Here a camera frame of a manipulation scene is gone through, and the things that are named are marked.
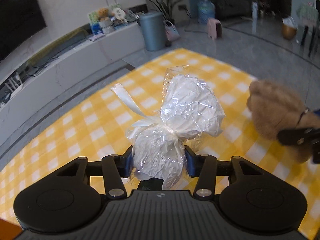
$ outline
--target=plush toy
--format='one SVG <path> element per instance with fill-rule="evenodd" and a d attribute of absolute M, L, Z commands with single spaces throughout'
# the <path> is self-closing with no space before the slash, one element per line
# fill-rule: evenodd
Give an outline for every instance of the plush toy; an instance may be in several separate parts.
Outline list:
<path fill-rule="evenodd" d="M 101 8 L 98 10 L 98 16 L 99 16 L 99 21 L 104 21 L 108 20 L 109 16 L 109 9 L 108 8 Z"/>
<path fill-rule="evenodd" d="M 262 80 L 249 87 L 247 106 L 257 132 L 264 138 L 276 140 L 283 129 L 320 128 L 320 117 L 309 111 L 292 90 Z M 312 155 L 310 144 L 288 147 L 297 162 L 303 163 Z"/>

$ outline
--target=trash can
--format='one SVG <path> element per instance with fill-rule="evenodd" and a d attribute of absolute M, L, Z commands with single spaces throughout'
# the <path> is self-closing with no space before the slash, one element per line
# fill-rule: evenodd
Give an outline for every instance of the trash can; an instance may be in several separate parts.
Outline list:
<path fill-rule="evenodd" d="M 161 12 L 149 12 L 141 15 L 140 25 L 147 50 L 155 51 L 165 48 L 167 37 Z"/>

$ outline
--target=table leg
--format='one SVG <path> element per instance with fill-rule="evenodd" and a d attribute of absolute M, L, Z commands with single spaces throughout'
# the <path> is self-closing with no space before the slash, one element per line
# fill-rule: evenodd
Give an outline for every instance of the table leg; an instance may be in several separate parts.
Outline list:
<path fill-rule="evenodd" d="M 313 28 L 312 28 L 312 36 L 311 36 L 311 41 L 310 41 L 310 46 L 309 46 L 309 54 L 308 54 L 308 57 L 310 57 L 310 55 L 311 55 L 311 51 L 312 51 L 313 43 L 314 43 L 314 39 L 315 39 L 315 34 L 316 34 L 316 28 L 313 27 Z"/>
<path fill-rule="evenodd" d="M 305 27 L 304 27 L 304 32 L 303 32 L 303 36 L 302 36 L 302 39 L 301 39 L 300 46 L 303 46 L 303 45 L 304 45 L 304 41 L 305 41 L 305 39 L 306 39 L 308 30 L 309 30 L 309 26 L 305 26 Z"/>

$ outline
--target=yellow and white plaid mat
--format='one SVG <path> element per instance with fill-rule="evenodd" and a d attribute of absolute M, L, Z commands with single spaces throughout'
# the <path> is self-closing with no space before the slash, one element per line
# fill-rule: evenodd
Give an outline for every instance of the yellow and white plaid mat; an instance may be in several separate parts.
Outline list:
<path fill-rule="evenodd" d="M 33 139 L 1 171 L 0 216 L 17 223 L 13 212 L 16 195 L 37 180 L 78 156 L 98 161 L 105 155 L 122 154 L 130 146 L 126 129 L 141 119 L 110 90 L 121 83 L 145 114 L 158 110 L 167 68 L 189 64 L 190 75 L 204 79 L 214 90 L 225 111 L 223 133 L 208 136 L 201 152 L 229 161 L 240 155 L 298 188 L 308 200 L 308 211 L 300 232 L 313 239 L 320 226 L 320 168 L 311 162 L 295 164 L 284 147 L 259 137 L 246 108 L 252 76 L 213 58 L 186 49 L 177 49 L 146 63 L 74 107 Z M 179 188 L 193 189 L 197 179 L 184 175 Z M 132 180 L 125 187 L 137 188 Z M 228 177 L 217 178 L 216 193 L 228 185 Z M 102 178 L 92 177 L 91 186 L 104 193 Z"/>

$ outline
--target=plastic wrapped bundle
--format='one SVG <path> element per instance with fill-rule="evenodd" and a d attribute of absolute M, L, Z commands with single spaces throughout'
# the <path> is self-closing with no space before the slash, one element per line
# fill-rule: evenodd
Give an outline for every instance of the plastic wrapped bundle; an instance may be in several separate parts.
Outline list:
<path fill-rule="evenodd" d="M 170 189 L 181 177 L 185 162 L 183 143 L 202 133 L 221 133 L 224 111 L 209 86 L 183 74 L 186 67 L 169 69 L 164 79 L 163 104 L 159 115 L 146 116 L 121 84 L 112 90 L 135 113 L 143 116 L 127 131 L 132 139 L 135 176 L 141 180 L 163 179 Z"/>

